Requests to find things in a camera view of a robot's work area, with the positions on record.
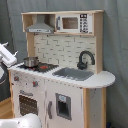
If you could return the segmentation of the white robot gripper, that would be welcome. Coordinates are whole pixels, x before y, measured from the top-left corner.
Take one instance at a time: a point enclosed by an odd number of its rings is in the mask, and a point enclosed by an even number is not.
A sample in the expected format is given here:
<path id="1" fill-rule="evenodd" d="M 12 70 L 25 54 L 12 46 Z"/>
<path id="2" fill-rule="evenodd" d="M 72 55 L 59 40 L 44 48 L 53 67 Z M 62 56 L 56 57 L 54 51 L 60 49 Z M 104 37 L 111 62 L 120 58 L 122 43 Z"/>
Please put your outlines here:
<path id="1" fill-rule="evenodd" d="M 2 62 L 7 66 L 11 67 L 17 62 L 17 58 L 6 49 L 8 43 L 0 43 L 0 56 L 2 57 Z"/>

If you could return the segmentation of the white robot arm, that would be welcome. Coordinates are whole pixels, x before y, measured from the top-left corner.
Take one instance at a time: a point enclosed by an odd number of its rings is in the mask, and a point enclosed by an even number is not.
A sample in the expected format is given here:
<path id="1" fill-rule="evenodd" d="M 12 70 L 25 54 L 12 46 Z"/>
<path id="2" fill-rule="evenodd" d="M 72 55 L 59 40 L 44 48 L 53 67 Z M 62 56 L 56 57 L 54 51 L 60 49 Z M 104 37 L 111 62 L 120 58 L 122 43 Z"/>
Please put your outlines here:
<path id="1" fill-rule="evenodd" d="M 7 45 L 8 43 L 0 43 L 0 85 L 6 80 L 6 73 L 1 64 L 11 67 L 17 62 L 15 55 L 6 49 Z M 0 128 L 42 128 L 42 124 L 37 115 L 30 113 L 19 118 L 0 119 Z"/>

